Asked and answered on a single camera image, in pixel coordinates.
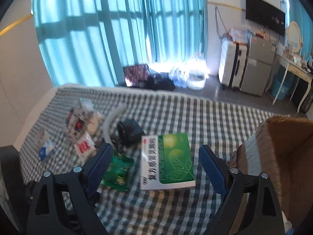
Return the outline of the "white dressing table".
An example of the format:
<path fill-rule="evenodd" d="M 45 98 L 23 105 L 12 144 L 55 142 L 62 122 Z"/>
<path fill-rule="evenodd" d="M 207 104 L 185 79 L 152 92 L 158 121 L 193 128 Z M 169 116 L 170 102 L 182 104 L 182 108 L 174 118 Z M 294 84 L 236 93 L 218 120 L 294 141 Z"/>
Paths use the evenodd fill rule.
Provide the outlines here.
<path fill-rule="evenodd" d="M 294 97 L 299 81 L 302 80 L 306 83 L 306 90 L 302 95 L 300 95 L 300 101 L 297 106 L 297 113 L 300 113 L 301 106 L 309 95 L 312 87 L 312 75 L 307 70 L 303 69 L 300 65 L 297 65 L 293 60 L 276 53 L 274 55 L 270 76 L 265 87 L 266 92 L 271 89 L 275 76 L 279 75 L 281 75 L 281 84 L 279 85 L 278 91 L 274 96 L 272 105 L 274 105 L 278 100 L 278 96 L 282 90 L 282 87 L 285 85 L 285 81 L 289 81 L 291 93 L 289 100 L 291 101 Z"/>

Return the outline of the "white suitcase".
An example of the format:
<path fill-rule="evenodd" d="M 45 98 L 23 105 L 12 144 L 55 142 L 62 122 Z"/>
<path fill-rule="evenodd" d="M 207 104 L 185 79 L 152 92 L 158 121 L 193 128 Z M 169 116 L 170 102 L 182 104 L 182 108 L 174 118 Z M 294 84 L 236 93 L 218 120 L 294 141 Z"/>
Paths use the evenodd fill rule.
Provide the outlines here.
<path fill-rule="evenodd" d="M 224 39 L 221 45 L 221 56 L 218 78 L 221 88 L 239 88 L 247 57 L 247 46 Z"/>

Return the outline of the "cardboard box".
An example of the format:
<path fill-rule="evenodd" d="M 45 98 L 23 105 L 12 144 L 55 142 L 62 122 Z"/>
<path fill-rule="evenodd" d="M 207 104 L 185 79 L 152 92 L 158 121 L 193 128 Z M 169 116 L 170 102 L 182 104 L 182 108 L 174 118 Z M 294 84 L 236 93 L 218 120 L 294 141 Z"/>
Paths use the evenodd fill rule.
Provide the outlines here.
<path fill-rule="evenodd" d="M 233 152 L 228 165 L 243 174 L 268 173 L 295 234 L 312 234 L 312 121 L 268 118 Z"/>

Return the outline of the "beige cloth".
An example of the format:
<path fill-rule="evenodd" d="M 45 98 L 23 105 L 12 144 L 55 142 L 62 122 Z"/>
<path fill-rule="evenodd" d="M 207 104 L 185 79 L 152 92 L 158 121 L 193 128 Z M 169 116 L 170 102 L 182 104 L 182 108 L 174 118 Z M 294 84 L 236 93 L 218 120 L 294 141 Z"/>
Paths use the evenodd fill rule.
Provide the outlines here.
<path fill-rule="evenodd" d="M 103 123 L 105 116 L 95 111 L 87 125 L 87 132 L 90 136 L 95 136 L 99 131 L 100 125 Z"/>

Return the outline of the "patterned bag on floor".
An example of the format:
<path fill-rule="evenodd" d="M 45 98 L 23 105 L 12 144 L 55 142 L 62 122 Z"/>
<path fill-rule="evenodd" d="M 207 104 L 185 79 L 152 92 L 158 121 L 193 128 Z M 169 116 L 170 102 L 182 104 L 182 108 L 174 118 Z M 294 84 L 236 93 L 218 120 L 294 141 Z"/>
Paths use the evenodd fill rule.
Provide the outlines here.
<path fill-rule="evenodd" d="M 150 75 L 147 64 L 136 64 L 123 67 L 125 83 L 128 87 L 136 86 L 141 81 L 146 81 Z"/>

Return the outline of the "white curved tube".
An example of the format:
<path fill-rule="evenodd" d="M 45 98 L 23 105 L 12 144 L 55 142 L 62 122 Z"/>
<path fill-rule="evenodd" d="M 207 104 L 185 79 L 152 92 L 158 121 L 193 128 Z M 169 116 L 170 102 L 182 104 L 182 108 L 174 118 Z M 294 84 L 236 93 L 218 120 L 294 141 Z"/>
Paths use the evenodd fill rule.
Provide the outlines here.
<path fill-rule="evenodd" d="M 113 109 L 108 116 L 105 118 L 102 129 L 102 137 L 104 141 L 110 145 L 112 144 L 112 140 L 110 137 L 110 130 L 114 119 L 120 116 L 123 112 L 126 111 L 127 106 L 124 103 L 121 103 L 118 107 Z"/>

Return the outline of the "red white sachet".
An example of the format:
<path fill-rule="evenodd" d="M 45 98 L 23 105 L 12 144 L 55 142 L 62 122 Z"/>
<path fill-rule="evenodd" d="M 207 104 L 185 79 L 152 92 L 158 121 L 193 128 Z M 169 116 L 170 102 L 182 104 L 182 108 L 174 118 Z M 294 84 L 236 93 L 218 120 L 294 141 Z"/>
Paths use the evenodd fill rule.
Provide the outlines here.
<path fill-rule="evenodd" d="M 95 143 L 89 133 L 84 133 L 82 137 L 74 144 L 78 157 L 82 163 L 95 152 Z"/>

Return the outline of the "grey mini fridge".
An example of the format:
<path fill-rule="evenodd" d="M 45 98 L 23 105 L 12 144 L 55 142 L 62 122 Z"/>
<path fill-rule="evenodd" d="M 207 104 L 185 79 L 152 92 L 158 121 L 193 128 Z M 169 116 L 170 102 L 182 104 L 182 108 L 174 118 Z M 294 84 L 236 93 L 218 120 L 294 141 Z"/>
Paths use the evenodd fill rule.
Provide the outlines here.
<path fill-rule="evenodd" d="M 274 55 L 275 46 L 270 41 L 253 34 L 249 36 L 248 55 L 239 88 L 241 92 L 254 96 L 263 95 Z"/>

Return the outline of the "green snack packet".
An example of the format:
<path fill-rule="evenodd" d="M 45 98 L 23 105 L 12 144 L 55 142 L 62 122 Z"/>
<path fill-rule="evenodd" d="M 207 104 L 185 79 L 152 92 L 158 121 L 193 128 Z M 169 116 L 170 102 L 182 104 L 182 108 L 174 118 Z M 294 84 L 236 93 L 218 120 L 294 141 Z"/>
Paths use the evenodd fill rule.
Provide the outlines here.
<path fill-rule="evenodd" d="M 114 152 L 112 162 L 109 165 L 100 185 L 108 186 L 119 192 L 127 192 L 128 172 L 134 164 L 134 159 L 121 153 Z"/>

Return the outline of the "green white medicine box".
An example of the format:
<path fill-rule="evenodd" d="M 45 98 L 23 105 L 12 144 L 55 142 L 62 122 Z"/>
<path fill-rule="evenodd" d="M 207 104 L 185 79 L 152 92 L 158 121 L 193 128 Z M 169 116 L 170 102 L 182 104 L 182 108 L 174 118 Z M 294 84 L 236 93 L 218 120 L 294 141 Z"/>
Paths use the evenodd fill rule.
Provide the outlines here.
<path fill-rule="evenodd" d="M 141 142 L 141 190 L 171 190 L 196 185 L 188 135 L 145 135 Z"/>

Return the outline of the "blue tissue packet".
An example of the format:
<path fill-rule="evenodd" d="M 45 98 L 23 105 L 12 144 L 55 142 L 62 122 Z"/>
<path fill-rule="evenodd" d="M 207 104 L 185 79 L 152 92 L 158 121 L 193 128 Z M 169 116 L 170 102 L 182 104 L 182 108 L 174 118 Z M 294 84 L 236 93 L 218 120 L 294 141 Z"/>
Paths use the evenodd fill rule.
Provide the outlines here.
<path fill-rule="evenodd" d="M 51 141 L 49 133 L 44 128 L 40 129 L 34 138 L 34 142 L 40 160 L 42 162 L 47 161 L 54 152 L 54 143 Z"/>

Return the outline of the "black clothes on floor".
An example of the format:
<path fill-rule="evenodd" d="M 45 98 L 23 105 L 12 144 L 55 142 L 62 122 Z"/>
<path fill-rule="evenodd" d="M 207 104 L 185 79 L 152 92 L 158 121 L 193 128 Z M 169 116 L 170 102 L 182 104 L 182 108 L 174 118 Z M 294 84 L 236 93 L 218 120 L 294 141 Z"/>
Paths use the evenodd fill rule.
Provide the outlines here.
<path fill-rule="evenodd" d="M 169 78 L 163 78 L 160 74 L 149 75 L 146 80 L 139 80 L 137 86 L 153 91 L 173 91 L 175 89 L 174 82 Z"/>

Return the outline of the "wall television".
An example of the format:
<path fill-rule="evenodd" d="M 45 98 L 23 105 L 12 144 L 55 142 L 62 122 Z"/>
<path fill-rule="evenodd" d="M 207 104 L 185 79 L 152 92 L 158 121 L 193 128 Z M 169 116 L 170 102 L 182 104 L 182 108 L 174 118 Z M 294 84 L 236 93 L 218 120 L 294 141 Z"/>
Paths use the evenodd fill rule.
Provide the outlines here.
<path fill-rule="evenodd" d="M 246 20 L 285 35 L 285 13 L 263 0 L 246 0 Z"/>

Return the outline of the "black pouch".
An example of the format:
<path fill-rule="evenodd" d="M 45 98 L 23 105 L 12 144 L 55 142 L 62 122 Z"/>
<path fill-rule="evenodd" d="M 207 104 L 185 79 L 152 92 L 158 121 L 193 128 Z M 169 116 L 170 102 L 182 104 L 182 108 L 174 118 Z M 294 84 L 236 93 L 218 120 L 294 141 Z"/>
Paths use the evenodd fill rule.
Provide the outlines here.
<path fill-rule="evenodd" d="M 135 119 L 126 119 L 117 124 L 119 140 L 123 146 L 132 146 L 140 143 L 144 130 Z"/>

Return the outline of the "oval mirror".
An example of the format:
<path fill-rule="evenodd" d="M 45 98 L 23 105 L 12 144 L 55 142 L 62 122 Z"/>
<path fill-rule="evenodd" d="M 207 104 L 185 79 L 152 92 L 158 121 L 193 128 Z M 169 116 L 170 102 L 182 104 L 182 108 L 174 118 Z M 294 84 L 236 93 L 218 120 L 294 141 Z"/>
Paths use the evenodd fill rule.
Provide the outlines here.
<path fill-rule="evenodd" d="M 298 24 L 295 21 L 290 22 L 286 29 L 286 46 L 291 48 L 293 53 L 300 52 L 302 48 L 302 35 Z"/>

